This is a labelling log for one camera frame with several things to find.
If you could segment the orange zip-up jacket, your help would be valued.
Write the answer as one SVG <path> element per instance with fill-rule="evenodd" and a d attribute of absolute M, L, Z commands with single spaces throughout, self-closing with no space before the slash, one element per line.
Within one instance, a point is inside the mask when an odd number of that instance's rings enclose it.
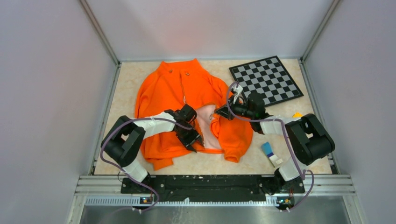
<path fill-rule="evenodd" d="M 253 130 L 246 121 L 228 120 L 214 112 L 226 103 L 229 94 L 228 85 L 212 76 L 197 59 L 161 62 L 141 84 L 134 115 L 144 118 L 189 105 L 197 113 L 195 129 L 202 137 L 193 145 L 194 151 L 222 154 L 226 161 L 238 163 L 251 145 Z"/>

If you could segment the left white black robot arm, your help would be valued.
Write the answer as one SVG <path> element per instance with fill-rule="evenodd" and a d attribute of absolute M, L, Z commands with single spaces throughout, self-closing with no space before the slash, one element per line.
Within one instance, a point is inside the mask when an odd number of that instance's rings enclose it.
<path fill-rule="evenodd" d="M 130 119 L 123 115 L 102 140 L 99 155 L 103 157 L 103 154 L 107 154 L 114 166 L 133 179 L 132 187 L 144 193 L 150 186 L 149 173 L 136 158 L 143 140 L 174 132 L 182 148 L 194 152 L 194 143 L 203 145 L 203 138 L 194 127 L 196 117 L 196 111 L 189 105 L 144 118 Z"/>

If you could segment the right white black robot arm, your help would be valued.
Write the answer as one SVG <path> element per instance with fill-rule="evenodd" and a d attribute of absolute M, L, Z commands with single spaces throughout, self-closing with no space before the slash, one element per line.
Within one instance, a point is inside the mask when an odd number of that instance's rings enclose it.
<path fill-rule="evenodd" d="M 245 119 L 256 133 L 276 134 L 285 138 L 290 158 L 274 173 L 274 187 L 279 192 L 287 192 L 293 180 L 304 177 L 307 166 L 335 150 L 333 139 L 316 115 L 309 113 L 298 118 L 270 115 L 258 93 L 251 93 L 244 101 L 234 92 L 215 113 L 228 120 Z"/>

